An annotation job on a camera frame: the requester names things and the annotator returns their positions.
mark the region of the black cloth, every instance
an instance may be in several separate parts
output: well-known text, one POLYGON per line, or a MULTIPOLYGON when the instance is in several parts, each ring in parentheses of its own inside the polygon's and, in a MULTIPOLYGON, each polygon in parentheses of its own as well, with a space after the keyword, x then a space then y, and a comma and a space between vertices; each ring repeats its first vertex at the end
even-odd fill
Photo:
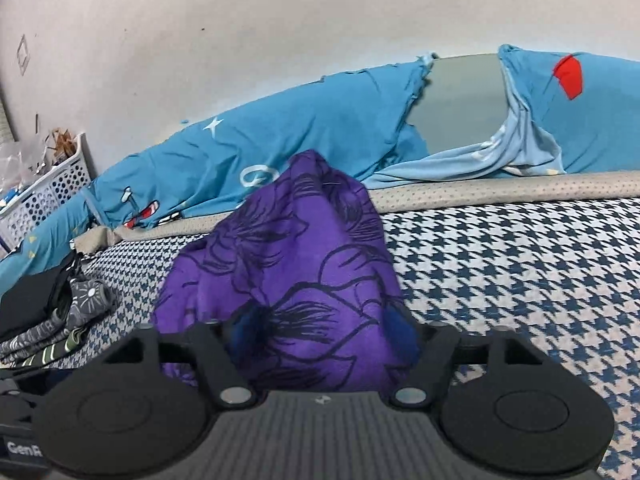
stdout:
POLYGON ((49 319, 56 308, 68 310, 72 301, 68 279, 78 269, 79 256, 73 251, 59 266, 21 277, 0 300, 0 341, 49 319))

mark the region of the cartoon print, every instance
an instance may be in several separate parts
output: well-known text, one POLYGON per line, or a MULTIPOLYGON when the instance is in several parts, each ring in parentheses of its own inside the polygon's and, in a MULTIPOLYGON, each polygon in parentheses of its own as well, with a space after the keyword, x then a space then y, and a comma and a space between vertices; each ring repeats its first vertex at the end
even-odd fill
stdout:
POLYGON ((275 182, 279 176, 280 173, 278 172, 278 170, 274 170, 273 168, 265 166, 264 164, 255 164, 253 166, 244 168, 244 170, 240 172, 240 184, 242 184, 243 187, 264 186, 266 184, 270 184, 271 182, 275 182), (249 174, 258 172, 267 173, 268 176, 259 176, 256 174, 251 180, 247 179, 249 174))
POLYGON ((158 200, 153 200, 153 202, 151 202, 142 211, 140 211, 140 208, 136 203, 136 200, 133 198, 133 192, 131 191, 131 188, 129 186, 127 186, 124 192, 122 193, 120 202, 122 202, 123 204, 129 203, 130 206, 133 208, 133 211, 134 211, 133 216, 124 223, 125 227, 129 229, 133 229, 136 225, 138 225, 138 223, 141 220, 146 220, 151 215, 154 215, 156 211, 158 211, 158 208, 160 207, 160 203, 158 202, 158 200))
POLYGON ((211 131, 211 137, 213 137, 214 139, 216 138, 216 126, 218 126, 222 121, 224 121, 224 119, 219 119, 217 117, 214 117, 213 120, 211 121, 211 124, 209 126, 205 126, 203 128, 203 130, 210 130, 211 131))
POLYGON ((154 200, 151 204, 146 206, 139 215, 134 216, 131 220, 125 222, 125 227, 129 229, 133 229, 141 220, 146 220, 151 215, 154 215, 158 208, 160 207, 160 203, 158 200, 154 200))
POLYGON ((176 211, 175 213, 171 213, 170 215, 164 216, 158 220, 158 226, 168 224, 169 222, 173 222, 174 220, 179 220, 182 218, 182 213, 180 211, 176 211))

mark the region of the mattress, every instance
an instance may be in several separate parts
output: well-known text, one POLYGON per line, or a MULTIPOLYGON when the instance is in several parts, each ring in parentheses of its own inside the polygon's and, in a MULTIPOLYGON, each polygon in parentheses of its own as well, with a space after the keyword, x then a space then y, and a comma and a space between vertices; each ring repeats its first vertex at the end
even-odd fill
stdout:
MULTIPOLYGON (((382 215, 406 304, 471 332, 508 325, 611 406, 606 478, 640 471, 640 198, 460 206, 382 215)), ((87 344, 55 363, 84 365, 149 320, 172 260, 198 236, 121 242, 86 271, 119 295, 87 344)), ((462 380, 482 368, 462 370, 462 380)))

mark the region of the blue comforter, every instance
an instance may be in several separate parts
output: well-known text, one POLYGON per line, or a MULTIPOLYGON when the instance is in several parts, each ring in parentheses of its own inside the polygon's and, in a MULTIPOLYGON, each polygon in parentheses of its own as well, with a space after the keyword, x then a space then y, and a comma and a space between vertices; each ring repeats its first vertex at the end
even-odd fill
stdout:
POLYGON ((230 211, 308 149, 358 180, 425 156, 424 141, 404 119, 430 67, 430 59, 420 58, 327 76, 192 124, 128 156, 0 262, 0 296, 20 276, 59 264, 90 218, 111 228, 151 227, 174 214, 230 211))
POLYGON ((498 57, 509 111, 495 135, 387 166, 366 186, 640 170, 640 62, 508 44, 498 57))

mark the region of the star print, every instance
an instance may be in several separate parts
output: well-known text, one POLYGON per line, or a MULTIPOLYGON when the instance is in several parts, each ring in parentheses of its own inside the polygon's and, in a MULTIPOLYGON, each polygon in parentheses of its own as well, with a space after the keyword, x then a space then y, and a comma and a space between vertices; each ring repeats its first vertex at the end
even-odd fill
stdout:
POLYGON ((216 126, 218 126, 222 121, 224 121, 224 119, 218 120, 217 117, 214 117, 211 124, 209 126, 205 126, 204 129, 206 130, 208 128, 211 130, 211 136, 216 137, 216 126))

